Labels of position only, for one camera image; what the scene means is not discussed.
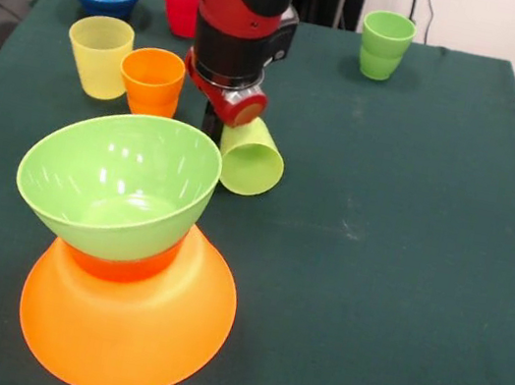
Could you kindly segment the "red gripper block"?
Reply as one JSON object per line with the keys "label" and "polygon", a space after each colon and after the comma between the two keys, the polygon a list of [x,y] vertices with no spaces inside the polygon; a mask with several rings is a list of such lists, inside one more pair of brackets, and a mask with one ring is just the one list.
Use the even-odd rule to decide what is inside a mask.
{"label": "red gripper block", "polygon": [[247,125],[262,115],[268,100],[261,89],[264,72],[260,72],[260,77],[250,85],[230,88],[203,77],[199,73],[200,64],[197,59],[194,48],[190,48],[185,59],[187,74],[208,99],[201,123],[205,134],[220,137],[224,124],[235,128]]}

